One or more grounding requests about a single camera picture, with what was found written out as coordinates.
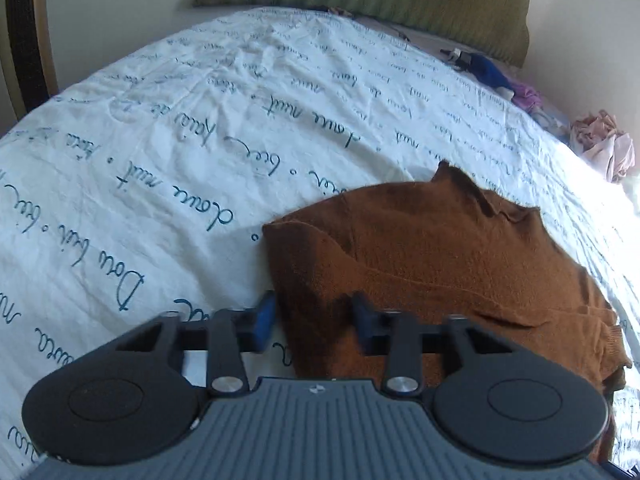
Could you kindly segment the brown knit sweater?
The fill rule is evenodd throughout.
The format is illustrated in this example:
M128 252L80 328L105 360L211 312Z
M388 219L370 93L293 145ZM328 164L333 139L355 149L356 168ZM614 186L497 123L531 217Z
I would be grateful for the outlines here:
M535 208L440 164L428 182L358 188L262 229L295 373L379 378L350 300L438 324L460 314L591 382L605 396L630 367L617 316Z

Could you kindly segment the white script-print bed cover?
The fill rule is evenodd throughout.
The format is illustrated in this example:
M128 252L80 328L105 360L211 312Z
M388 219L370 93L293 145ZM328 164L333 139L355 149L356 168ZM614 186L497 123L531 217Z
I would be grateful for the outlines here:
M639 219L516 106L397 37L262 8L137 50L1 141L1 474L38 460L38 380L165 311L196 320L269 285L268 221L441 160L511 202L597 281L639 354Z

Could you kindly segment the purple garment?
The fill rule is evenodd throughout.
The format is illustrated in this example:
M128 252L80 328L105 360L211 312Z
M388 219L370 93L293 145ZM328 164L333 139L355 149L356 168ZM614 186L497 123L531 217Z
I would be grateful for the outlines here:
M530 113L536 107L542 107L542 104L544 104L541 94L529 84L511 80L510 85L514 92L512 103L524 110L524 112Z

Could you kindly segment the pink crumpled garment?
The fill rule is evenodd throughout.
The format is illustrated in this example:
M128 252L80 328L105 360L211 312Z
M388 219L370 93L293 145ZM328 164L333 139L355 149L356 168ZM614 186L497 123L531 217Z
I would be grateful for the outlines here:
M636 163L634 140L606 110L572 122L570 148L608 182L624 180Z

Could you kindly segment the blue garment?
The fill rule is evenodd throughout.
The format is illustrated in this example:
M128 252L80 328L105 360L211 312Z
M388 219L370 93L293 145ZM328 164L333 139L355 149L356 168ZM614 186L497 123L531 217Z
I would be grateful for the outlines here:
M485 86L495 90L504 89L513 92L509 79L484 55L463 52L460 55L460 61L465 65L465 69Z

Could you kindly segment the wooden chair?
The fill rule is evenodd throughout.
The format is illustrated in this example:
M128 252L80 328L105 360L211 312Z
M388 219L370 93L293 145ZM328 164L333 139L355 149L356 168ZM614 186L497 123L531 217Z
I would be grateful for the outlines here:
M1 73L18 119L58 93L47 0L1 0Z

